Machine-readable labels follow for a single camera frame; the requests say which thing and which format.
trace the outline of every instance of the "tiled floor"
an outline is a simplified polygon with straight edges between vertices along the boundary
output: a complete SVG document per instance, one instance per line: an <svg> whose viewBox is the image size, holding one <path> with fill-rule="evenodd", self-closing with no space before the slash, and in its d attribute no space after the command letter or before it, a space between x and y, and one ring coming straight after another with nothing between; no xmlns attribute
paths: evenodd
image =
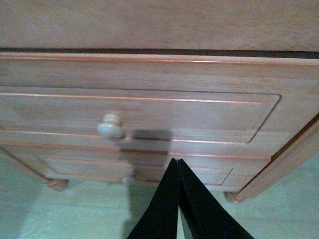
<svg viewBox="0 0 319 239"><path fill-rule="evenodd" d="M71 181L62 193L0 160L1 239L125 239L155 188ZM222 206L256 239L317 239L319 154L242 205ZM178 238L183 238L179 227Z"/></svg>

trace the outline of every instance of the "dresser leg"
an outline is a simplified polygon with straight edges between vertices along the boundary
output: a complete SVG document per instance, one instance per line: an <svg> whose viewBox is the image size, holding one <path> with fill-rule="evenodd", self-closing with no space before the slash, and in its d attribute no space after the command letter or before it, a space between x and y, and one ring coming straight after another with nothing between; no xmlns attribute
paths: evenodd
<svg viewBox="0 0 319 239"><path fill-rule="evenodd" d="M241 204L245 199L238 198L237 193L234 192L224 192L224 196L228 203Z"/></svg>
<svg viewBox="0 0 319 239"><path fill-rule="evenodd" d="M57 192L62 192L64 189L68 187L68 180L66 179L51 179L46 183L48 188L53 189Z"/></svg>

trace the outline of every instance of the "drawer knob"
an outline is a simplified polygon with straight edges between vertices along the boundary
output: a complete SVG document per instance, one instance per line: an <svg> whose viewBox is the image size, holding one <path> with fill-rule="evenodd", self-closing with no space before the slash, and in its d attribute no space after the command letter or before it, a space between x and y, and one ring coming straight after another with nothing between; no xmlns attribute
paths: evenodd
<svg viewBox="0 0 319 239"><path fill-rule="evenodd" d="M123 139L124 130L121 128L121 121L115 115L105 115L103 123L98 125L100 136L106 139Z"/></svg>
<svg viewBox="0 0 319 239"><path fill-rule="evenodd" d="M138 182L134 177L134 170L130 170L126 173L125 178L122 179L122 183L129 186L137 185Z"/></svg>

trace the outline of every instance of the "wooden panel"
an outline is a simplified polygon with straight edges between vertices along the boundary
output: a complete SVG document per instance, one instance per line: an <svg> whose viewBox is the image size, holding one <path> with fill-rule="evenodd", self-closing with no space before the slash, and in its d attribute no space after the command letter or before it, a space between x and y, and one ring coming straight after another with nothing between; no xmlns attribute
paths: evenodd
<svg viewBox="0 0 319 239"><path fill-rule="evenodd" d="M34 168L30 167L24 161L17 158L15 155L7 152L4 148L0 148L0 160L6 160L9 162L13 167L21 170L26 175L30 176L31 178L41 181L43 183L50 182L50 179L46 178L43 174L36 171Z"/></svg>
<svg viewBox="0 0 319 239"><path fill-rule="evenodd" d="M270 158L319 108L319 60L125 54L0 53L0 84L280 95L252 141L241 144L154 140L109 142L96 136L0 131L0 142L77 145L173 153Z"/></svg>
<svg viewBox="0 0 319 239"><path fill-rule="evenodd" d="M266 159L168 155L107 148L7 145L5 149L50 178L110 182L121 182L131 174L141 183L159 182L170 159L183 158L206 185L222 186L230 191L239 190L269 162Z"/></svg>
<svg viewBox="0 0 319 239"><path fill-rule="evenodd" d="M106 114L133 138L247 143L278 95L0 87L3 130L97 136Z"/></svg>
<svg viewBox="0 0 319 239"><path fill-rule="evenodd" d="M0 47L318 51L318 1L1 1Z"/></svg>
<svg viewBox="0 0 319 239"><path fill-rule="evenodd" d="M237 199L258 196L318 152L319 114L273 156L272 162L237 194Z"/></svg>

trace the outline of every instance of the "wooden dresser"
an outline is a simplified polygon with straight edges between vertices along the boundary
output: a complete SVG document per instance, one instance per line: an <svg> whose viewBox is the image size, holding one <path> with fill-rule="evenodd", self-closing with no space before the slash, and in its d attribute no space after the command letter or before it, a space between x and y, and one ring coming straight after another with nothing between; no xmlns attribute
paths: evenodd
<svg viewBox="0 0 319 239"><path fill-rule="evenodd" d="M183 158L242 201L319 151L313 4L141 2L4 3L2 158L55 190L153 185Z"/></svg>

